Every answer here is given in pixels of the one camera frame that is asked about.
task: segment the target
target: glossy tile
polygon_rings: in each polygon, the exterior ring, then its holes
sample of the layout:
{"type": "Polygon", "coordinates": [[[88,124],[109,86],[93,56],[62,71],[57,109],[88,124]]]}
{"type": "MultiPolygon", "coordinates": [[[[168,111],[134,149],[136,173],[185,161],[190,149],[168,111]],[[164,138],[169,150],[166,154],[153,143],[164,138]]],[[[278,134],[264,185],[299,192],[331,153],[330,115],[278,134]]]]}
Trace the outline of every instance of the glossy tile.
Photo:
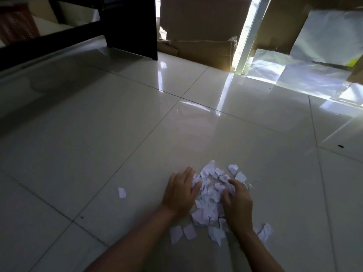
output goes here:
{"type": "Polygon", "coordinates": [[[71,223],[0,173],[0,271],[28,272],[71,223]]]}
{"type": "Polygon", "coordinates": [[[299,92],[208,68],[183,98],[315,143],[309,99],[299,92]]]}
{"type": "Polygon", "coordinates": [[[31,272],[83,272],[107,247],[71,224],[31,272]]]}
{"type": "Polygon", "coordinates": [[[363,109],[310,96],[318,146],[363,162],[363,109]]]}
{"type": "Polygon", "coordinates": [[[172,172],[198,171],[211,159],[223,169],[238,164],[254,185],[254,223],[272,225],[269,249],[286,271],[334,270],[315,147],[189,100],[175,105],[76,221],[112,244],[161,202],[172,172]]]}
{"type": "Polygon", "coordinates": [[[108,47],[82,54],[79,59],[161,91],[182,96],[207,66],[165,53],[155,61],[108,47]]]}
{"type": "Polygon", "coordinates": [[[93,67],[74,86],[0,139],[0,167],[71,219],[179,100],[93,67]]]}
{"type": "Polygon", "coordinates": [[[362,163],[323,149],[319,154],[338,271],[361,271],[362,163]]]}

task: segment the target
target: left hand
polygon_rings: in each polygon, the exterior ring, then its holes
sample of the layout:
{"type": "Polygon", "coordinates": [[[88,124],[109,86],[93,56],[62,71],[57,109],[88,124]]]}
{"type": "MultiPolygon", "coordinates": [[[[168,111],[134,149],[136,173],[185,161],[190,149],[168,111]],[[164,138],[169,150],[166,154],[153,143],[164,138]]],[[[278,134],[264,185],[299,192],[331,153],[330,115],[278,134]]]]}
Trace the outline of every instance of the left hand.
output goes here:
{"type": "Polygon", "coordinates": [[[193,167],[188,167],[182,174],[172,174],[166,187],[161,205],[171,210],[176,216],[182,217],[192,209],[198,196],[202,182],[192,188],[193,167]]]}

